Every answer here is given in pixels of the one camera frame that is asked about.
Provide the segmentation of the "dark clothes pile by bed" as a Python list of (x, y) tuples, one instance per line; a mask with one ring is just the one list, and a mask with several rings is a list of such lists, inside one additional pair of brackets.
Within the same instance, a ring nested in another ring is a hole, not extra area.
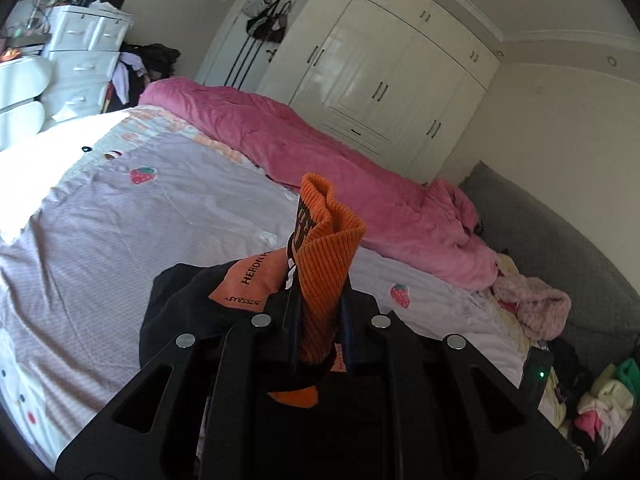
[(124, 42), (107, 88), (104, 113), (137, 106), (151, 82), (169, 78), (175, 73), (180, 56), (179, 50), (163, 44), (139, 46)]

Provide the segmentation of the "white door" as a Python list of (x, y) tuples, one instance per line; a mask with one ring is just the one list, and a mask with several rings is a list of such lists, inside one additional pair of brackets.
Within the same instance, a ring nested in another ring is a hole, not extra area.
[(247, 23), (277, 2), (279, 5), (274, 13), (288, 11), (288, 32), (307, 1), (235, 0), (208, 48), (195, 80), (211, 87), (228, 86), (256, 92), (280, 44), (257, 38)]

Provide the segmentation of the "black sweater with orange patches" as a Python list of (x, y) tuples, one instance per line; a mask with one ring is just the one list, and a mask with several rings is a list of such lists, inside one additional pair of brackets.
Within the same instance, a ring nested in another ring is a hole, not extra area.
[[(265, 350), (268, 394), (293, 408), (313, 408), (320, 400), (320, 375), (335, 362), (338, 300), (366, 231), (337, 200), (327, 178), (304, 174), (295, 228), (285, 247), (209, 268), (177, 263), (154, 278), (140, 328), (140, 364), (180, 335), (218, 338), (236, 323), (268, 315), (274, 331)], [(304, 297), (297, 360), (288, 359), (282, 330), (288, 256), (297, 264)], [(352, 300), (359, 307), (373, 301), (354, 290)]]

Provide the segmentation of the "bags hanging on door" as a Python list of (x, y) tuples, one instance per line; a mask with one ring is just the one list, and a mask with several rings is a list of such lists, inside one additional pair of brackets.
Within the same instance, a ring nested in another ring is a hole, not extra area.
[(246, 24), (246, 32), (250, 38), (280, 44), (288, 27), (288, 14), (293, 6), (292, 0), (276, 0), (262, 12), (251, 18)]

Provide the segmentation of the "colourful clothes pile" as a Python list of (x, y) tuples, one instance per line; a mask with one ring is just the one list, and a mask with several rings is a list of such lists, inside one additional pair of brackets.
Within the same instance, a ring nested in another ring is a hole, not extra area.
[(639, 367), (633, 358), (608, 364), (587, 384), (559, 426), (562, 436), (591, 462), (612, 448), (639, 406)]

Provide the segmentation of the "white drawer cabinet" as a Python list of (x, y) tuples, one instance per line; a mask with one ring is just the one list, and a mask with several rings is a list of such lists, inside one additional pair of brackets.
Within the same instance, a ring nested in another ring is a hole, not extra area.
[(51, 38), (42, 56), (51, 63), (52, 76), (39, 97), (46, 128), (102, 112), (134, 17), (119, 10), (56, 6), (49, 21)]

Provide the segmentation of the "lilac bedspread with strawberry prints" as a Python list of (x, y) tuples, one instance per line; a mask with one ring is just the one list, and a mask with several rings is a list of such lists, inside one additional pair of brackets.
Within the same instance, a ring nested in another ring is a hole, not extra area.
[(146, 365), (154, 278), (283, 247), (297, 198), (252, 164), (181, 133), (56, 188), (1, 249), (1, 397), (48, 469), (186, 478), (209, 429), (208, 478), (412, 478), (421, 460), (467, 471), (497, 458), (518, 414), (524, 359), (496, 309), (374, 250), (352, 264), (354, 374), (320, 375), (320, 401), (267, 393), (274, 331), (241, 321), (183, 334)]

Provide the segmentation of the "pink plush duvet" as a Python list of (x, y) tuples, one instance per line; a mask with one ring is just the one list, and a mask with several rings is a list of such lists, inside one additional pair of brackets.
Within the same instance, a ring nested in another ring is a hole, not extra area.
[(366, 224), (365, 248), (467, 290), (494, 284), (497, 255), (476, 235), (480, 218), (457, 186), (394, 174), (255, 93), (168, 78), (150, 84), (139, 102), (229, 145), (288, 188), (300, 188), (304, 174), (327, 178), (337, 200)]

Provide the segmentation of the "pink fuzzy garment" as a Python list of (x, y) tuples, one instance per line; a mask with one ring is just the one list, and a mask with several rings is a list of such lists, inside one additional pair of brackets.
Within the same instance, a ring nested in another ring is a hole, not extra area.
[(500, 304), (514, 307), (515, 317), (531, 340), (553, 340), (565, 328), (572, 300), (540, 278), (522, 274), (499, 276), (492, 285)]

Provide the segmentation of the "white glossy wardrobe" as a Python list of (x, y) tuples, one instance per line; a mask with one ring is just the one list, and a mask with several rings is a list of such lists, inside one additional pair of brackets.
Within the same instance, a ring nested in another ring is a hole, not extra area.
[(308, 0), (257, 91), (424, 184), (442, 169), (498, 67), (434, 0)]

